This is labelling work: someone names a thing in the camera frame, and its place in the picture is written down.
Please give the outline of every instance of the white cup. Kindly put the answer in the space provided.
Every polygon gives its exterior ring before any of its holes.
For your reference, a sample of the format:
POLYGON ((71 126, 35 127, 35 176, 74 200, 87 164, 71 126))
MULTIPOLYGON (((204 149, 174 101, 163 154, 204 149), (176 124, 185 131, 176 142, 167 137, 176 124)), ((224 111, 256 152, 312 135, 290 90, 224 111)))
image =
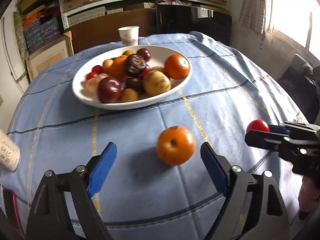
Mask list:
POLYGON ((127 26, 118 29, 121 41, 124 46, 138 45, 139 26, 127 26))
POLYGON ((15 171, 19 162, 19 147, 0 129, 0 163, 10 171, 15 171))

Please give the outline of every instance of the curtain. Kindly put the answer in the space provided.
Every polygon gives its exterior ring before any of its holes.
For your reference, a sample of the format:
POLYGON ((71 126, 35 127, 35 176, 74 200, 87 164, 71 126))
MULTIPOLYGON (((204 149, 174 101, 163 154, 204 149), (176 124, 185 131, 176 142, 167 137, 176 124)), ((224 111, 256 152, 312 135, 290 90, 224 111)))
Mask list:
POLYGON ((265 32, 266 0, 244 0, 239 23, 256 33, 265 32))

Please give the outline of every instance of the table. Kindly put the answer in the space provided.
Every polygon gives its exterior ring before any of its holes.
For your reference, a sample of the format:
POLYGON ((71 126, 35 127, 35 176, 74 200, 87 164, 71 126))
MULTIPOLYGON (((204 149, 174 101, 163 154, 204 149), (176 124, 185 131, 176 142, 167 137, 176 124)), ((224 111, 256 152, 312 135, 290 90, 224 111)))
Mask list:
MULTIPOLYGON (((231 165, 273 173, 290 220, 298 210, 301 177, 272 151, 251 148, 245 129, 254 119, 277 124, 298 117, 287 93, 236 49, 198 32, 139 38, 139 44, 175 49, 189 58, 193 75, 179 93, 141 109, 108 111, 87 106, 72 93, 77 70, 96 55, 122 46, 110 43, 84 50, 43 70, 19 102, 8 135, 21 149, 13 173, 1 171, 1 183, 18 197, 23 227, 37 186, 46 170, 70 172, 100 154, 108 142, 117 159, 93 201, 114 239, 203 239, 224 197, 201 161, 209 141, 231 165), (157 159, 155 144, 167 127, 182 125, 196 140, 194 156, 181 166, 157 159)), ((66 193, 76 233, 83 236, 71 195, 66 193)), ((0 201, 3 208, 3 197, 0 201)))

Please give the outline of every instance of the brown wooden panel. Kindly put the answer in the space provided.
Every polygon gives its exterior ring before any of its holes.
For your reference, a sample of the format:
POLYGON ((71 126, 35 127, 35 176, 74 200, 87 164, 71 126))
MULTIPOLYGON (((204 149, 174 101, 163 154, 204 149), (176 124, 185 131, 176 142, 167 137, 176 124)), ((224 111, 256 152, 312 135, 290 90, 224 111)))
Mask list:
POLYGON ((156 10, 143 8, 105 15, 74 25, 66 30, 72 32, 75 53, 112 41, 120 41, 118 28, 139 26, 139 36, 156 33, 156 10))

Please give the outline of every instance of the person's hand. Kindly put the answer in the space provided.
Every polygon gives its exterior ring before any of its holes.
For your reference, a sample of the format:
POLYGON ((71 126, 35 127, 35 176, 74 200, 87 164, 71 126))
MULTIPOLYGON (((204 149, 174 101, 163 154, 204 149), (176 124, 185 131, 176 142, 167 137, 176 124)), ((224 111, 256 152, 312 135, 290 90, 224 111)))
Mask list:
POLYGON ((320 198, 320 189, 316 187, 314 181, 306 176, 302 178, 302 186, 299 192, 300 210, 310 212, 318 206, 320 198))

